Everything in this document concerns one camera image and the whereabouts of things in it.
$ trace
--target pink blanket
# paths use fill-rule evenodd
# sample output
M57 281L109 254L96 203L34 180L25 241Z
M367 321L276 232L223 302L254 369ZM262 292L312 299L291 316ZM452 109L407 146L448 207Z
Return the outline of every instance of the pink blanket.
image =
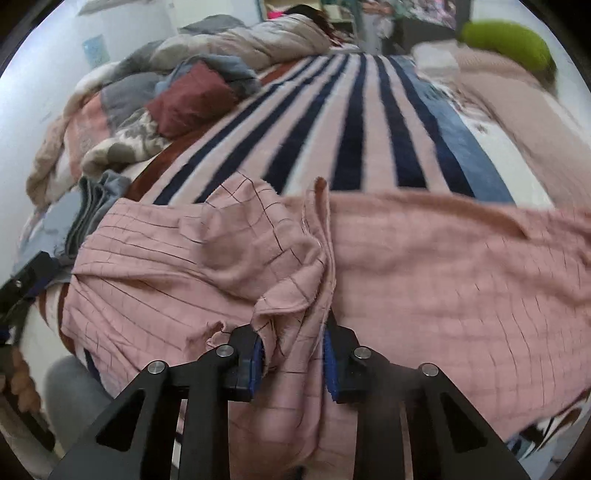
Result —
M390 361L439 365L502 436L591 385L591 219L404 191L282 199L237 173L206 204L120 200L85 242L64 333L111 393L154 359L197 359L251 323L267 352L230 408L232 478L318 462L350 476L355 413L323 386L323 324Z

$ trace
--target metal screw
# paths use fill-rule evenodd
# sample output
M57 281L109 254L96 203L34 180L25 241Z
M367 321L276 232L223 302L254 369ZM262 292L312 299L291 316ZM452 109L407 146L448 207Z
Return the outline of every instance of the metal screw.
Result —
M421 367L421 371L428 377L436 377L439 374L439 369L437 368L437 365L433 364L424 364Z
M360 360L367 360L371 356L371 350L366 346L358 346L353 350L353 355Z
M216 350L217 356L232 356L234 347L232 345L220 345Z
M165 368L166 364L162 360L156 360L155 362L152 362L148 365L148 372L156 375L162 373Z

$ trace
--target striped blanket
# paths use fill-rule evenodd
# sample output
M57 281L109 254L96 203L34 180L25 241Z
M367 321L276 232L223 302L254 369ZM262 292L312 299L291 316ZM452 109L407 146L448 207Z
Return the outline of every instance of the striped blanket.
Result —
M415 187L515 203L501 169L405 57L309 57L280 66L263 83L258 96L198 132L180 154L174 145L164 151L166 160L152 162L129 197L203 202L241 170L285 195L322 176L332 190Z

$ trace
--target bed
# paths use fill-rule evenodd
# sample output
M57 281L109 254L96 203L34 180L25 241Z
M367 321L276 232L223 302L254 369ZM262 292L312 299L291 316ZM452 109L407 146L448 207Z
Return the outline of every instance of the bed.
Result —
M403 187L534 209L554 205L499 122L419 79L409 57L311 56L269 69L261 82L259 94L220 121L128 168L134 182L126 197L154 205L202 203L240 170L287 196L302 194L320 176L337 191ZM88 349L62 331L67 289L50 287L38 311L116 394L119 386L99 373ZM582 391L554 417L515 432L508 447L520 459L533 458L586 421L590 406L591 390Z

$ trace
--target pink object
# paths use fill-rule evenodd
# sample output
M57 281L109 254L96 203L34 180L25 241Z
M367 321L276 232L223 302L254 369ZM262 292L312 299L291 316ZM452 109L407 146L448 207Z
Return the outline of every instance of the pink object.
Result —
M350 478L356 416L322 379L329 307L390 361L439 365L507 438L591 384L589 222L409 190L329 197L322 179L283 199L236 173L202 205L120 200L80 251L63 331L117 394L251 323L266 376L231 405L232 478L312 461Z
M285 15L285 13L279 10L267 12L267 18L269 20L274 20L275 18L283 17L283 15Z

